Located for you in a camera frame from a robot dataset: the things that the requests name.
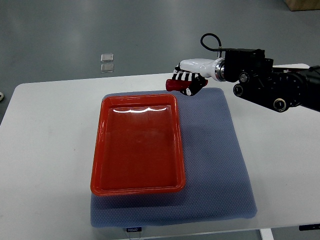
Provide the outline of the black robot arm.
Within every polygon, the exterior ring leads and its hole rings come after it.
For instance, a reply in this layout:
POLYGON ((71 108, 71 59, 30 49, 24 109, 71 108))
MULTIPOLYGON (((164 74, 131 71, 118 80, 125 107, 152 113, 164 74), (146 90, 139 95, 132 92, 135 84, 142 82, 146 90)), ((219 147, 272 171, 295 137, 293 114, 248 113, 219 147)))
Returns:
POLYGON ((302 106, 320 110, 320 67, 274 67, 261 49, 218 48, 222 77, 238 98, 283 113, 302 106))

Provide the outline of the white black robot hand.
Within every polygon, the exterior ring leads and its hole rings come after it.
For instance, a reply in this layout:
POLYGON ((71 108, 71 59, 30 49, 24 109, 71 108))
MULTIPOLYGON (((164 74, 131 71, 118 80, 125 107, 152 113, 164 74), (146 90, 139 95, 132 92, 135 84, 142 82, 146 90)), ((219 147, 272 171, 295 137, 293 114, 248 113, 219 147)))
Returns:
MULTIPOLYGON (((209 78, 211 78, 217 82, 224 82, 224 65, 225 59, 222 57, 219 57, 215 60, 203 58, 182 60, 174 68, 173 75, 170 79, 193 81, 196 79, 208 80, 209 78)), ((191 92, 187 88, 186 90, 182 90, 179 92, 185 96, 194 96, 199 91, 191 92)))

